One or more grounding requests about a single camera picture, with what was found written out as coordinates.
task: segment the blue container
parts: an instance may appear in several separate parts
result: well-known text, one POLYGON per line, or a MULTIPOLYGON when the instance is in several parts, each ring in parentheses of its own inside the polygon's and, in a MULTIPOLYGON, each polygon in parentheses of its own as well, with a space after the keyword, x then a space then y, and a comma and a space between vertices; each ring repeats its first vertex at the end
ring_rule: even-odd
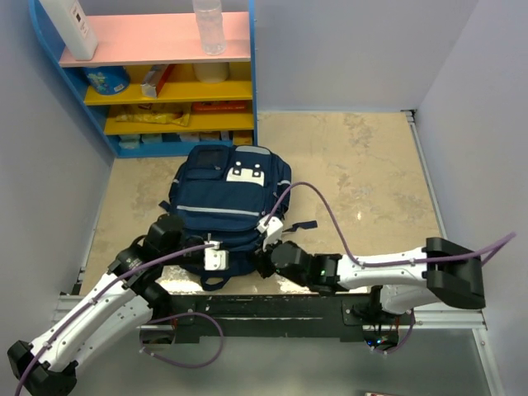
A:
POLYGON ((123 92, 130 84, 130 77, 123 66, 82 68, 88 81, 101 95, 123 92))

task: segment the navy blue backpack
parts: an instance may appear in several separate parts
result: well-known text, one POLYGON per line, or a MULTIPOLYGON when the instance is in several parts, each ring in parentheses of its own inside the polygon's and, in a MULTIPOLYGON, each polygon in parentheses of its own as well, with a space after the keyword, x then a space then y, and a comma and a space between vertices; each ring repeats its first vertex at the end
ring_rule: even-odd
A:
MULTIPOLYGON (((187 237, 220 241, 229 251, 229 269, 206 271, 202 267, 182 266, 200 276, 204 290, 222 288, 232 276, 255 270, 248 256, 262 244, 256 230, 258 220, 270 213, 277 198, 291 184, 291 168, 267 148, 257 146, 194 147, 178 169, 169 191, 169 202, 160 204, 180 216, 187 237), (222 278, 211 285, 209 278, 222 278)), ((290 195, 280 204, 275 216, 284 218, 290 195)))

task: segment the blue shelf frame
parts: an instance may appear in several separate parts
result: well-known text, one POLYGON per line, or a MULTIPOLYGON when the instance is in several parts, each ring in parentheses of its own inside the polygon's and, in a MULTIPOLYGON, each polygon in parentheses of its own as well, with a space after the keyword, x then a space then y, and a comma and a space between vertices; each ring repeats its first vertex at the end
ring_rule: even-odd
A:
MULTIPOLYGON (((173 157, 187 155, 193 147, 203 144, 223 144, 231 146, 233 142, 214 141, 214 142, 163 142, 160 144, 141 144, 137 149, 124 149, 119 145, 117 136, 107 136, 104 133, 106 116, 110 110, 109 106, 87 106, 84 103, 84 97, 88 90, 87 79, 81 68, 61 68, 59 65, 60 57, 64 52, 64 42, 55 29, 53 23, 46 14, 39 0, 28 0, 31 22, 37 40, 44 49, 44 52, 54 64, 59 75, 73 92, 79 105, 88 114, 93 124, 94 130, 98 133, 105 143, 110 147, 112 153, 117 158, 145 158, 145 157, 173 157)), ((255 4, 254 0, 248 0, 249 10, 249 28, 250 28, 250 45, 251 45, 251 70, 252 70, 252 90, 253 90, 253 144, 258 144, 258 125, 257 125, 257 66, 256 66, 256 47, 255 47, 255 4)))

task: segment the marble tabletop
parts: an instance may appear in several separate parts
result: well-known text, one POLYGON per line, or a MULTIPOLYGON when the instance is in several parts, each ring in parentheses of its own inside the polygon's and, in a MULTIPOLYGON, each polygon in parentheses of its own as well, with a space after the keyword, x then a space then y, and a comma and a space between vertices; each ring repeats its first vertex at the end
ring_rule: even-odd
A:
MULTIPOLYGON (((259 113, 259 144, 292 167, 294 182, 323 192, 357 255, 401 252, 439 236, 413 135, 403 113, 259 113)), ((82 283, 85 295, 116 254, 163 213, 158 202, 184 158, 116 159, 82 283)), ((307 187, 293 190, 285 225, 316 219, 318 228, 285 237, 307 252, 344 249, 328 213, 307 187)), ((158 280, 173 294, 205 293, 197 277, 166 267, 158 280)), ((231 279, 220 294, 308 293, 257 273, 231 279)))

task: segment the yellow snack bag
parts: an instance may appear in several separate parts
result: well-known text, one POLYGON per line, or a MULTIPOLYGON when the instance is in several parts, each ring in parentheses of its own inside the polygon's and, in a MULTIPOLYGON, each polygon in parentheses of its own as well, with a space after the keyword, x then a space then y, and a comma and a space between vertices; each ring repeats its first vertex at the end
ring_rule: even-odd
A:
POLYGON ((141 105, 120 105, 115 118, 119 122, 142 122, 148 124, 189 125, 191 104, 145 103, 141 105))

